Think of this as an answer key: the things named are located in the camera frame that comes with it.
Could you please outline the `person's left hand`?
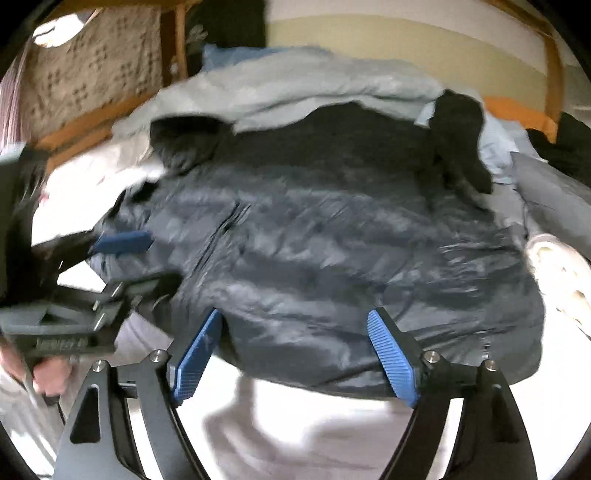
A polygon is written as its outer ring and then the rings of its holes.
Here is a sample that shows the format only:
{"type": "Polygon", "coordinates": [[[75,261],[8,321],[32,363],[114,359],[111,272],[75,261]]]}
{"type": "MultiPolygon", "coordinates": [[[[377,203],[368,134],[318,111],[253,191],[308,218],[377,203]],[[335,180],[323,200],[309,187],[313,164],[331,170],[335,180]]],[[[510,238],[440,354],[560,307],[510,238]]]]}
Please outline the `person's left hand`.
{"type": "MultiPolygon", "coordinates": [[[[20,354],[4,339],[1,340],[1,367],[14,379],[23,382],[26,365],[20,354]]],[[[48,397],[62,395],[68,386],[73,367],[67,358],[52,357],[42,360],[32,370],[35,391],[48,397]]]]}

